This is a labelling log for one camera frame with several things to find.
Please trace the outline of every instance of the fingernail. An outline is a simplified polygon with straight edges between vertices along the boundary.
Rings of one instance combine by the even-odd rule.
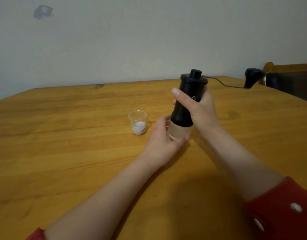
[[[173,88],[171,92],[175,97],[177,97],[180,94],[180,90],[177,88]]]

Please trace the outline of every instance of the white powder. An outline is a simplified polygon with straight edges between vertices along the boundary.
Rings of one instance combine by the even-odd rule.
[[[142,135],[146,132],[146,123],[143,121],[139,121],[137,123],[134,124],[134,126],[132,127],[132,132],[135,135]]]

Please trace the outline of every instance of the wooden table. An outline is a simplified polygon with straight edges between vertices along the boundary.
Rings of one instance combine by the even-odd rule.
[[[227,84],[244,81],[220,77]],[[173,110],[180,80],[37,88],[0,101],[0,239],[24,239],[113,178]],[[223,127],[307,189],[307,102],[255,85],[208,84]],[[149,131],[132,134],[128,113]],[[195,132],[173,167],[140,197],[118,239],[252,239],[243,201]]]

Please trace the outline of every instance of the white button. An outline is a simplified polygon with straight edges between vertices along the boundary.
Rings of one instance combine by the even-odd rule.
[[[300,205],[296,203],[292,203],[290,206],[295,212],[298,212],[298,213],[302,212],[302,208]]]
[[[262,230],[263,232],[265,231],[264,227],[261,225],[261,223],[256,219],[254,218],[254,221],[255,223],[257,224],[257,226],[260,228],[260,230]]]

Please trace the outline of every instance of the red sleeve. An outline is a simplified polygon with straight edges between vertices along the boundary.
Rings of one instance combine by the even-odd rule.
[[[46,240],[44,237],[44,230],[37,228],[26,240]]]
[[[287,177],[246,203],[260,239],[307,240],[307,191]]]

